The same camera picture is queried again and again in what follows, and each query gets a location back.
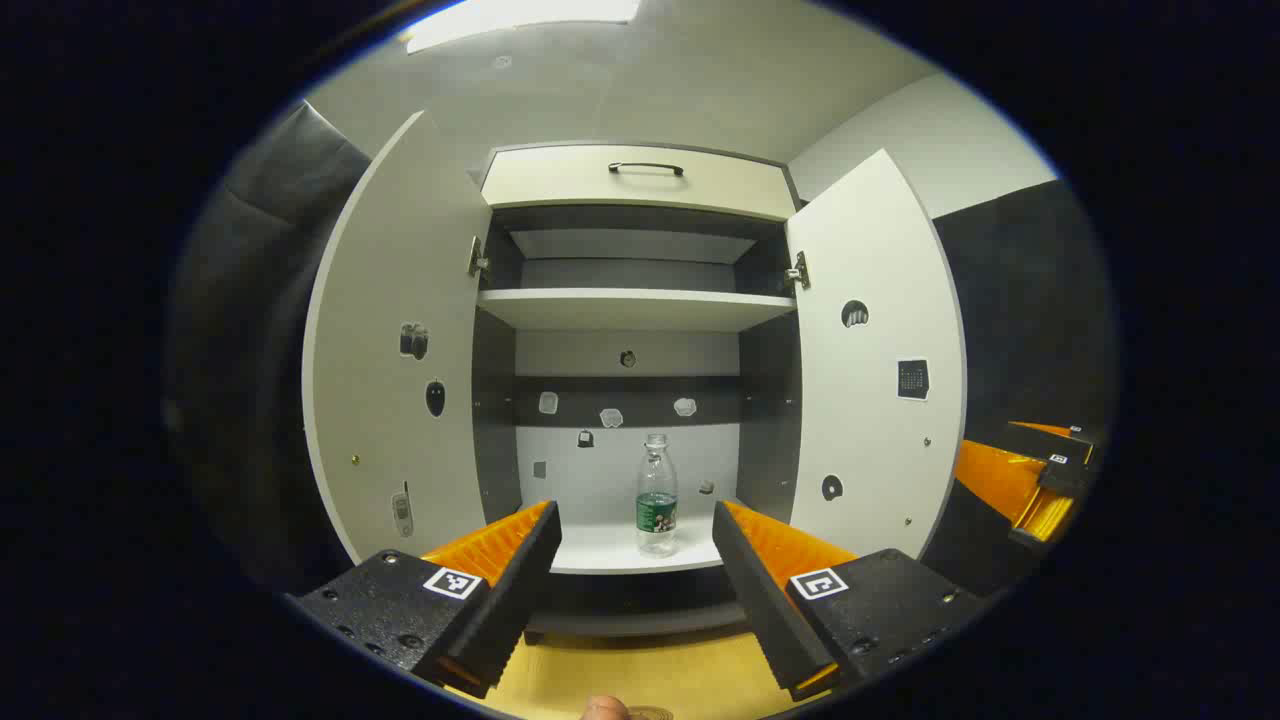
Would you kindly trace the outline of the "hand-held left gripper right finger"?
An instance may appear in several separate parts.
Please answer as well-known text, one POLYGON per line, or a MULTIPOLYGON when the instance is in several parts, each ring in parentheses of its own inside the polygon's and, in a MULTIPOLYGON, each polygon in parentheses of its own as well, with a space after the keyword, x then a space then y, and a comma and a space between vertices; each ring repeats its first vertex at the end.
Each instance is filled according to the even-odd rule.
POLYGON ((856 556, 736 502, 712 539, 780 688, 859 689, 970 626, 983 598, 900 550, 856 556))

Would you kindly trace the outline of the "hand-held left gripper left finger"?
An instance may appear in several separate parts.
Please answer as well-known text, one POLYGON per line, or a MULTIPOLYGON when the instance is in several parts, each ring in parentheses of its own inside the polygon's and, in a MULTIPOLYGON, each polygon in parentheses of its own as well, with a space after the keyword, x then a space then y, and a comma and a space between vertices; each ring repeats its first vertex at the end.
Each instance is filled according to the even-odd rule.
POLYGON ((484 698, 524 635, 562 541, 543 501, 422 556, 380 550, 296 598, 384 664, 484 698))

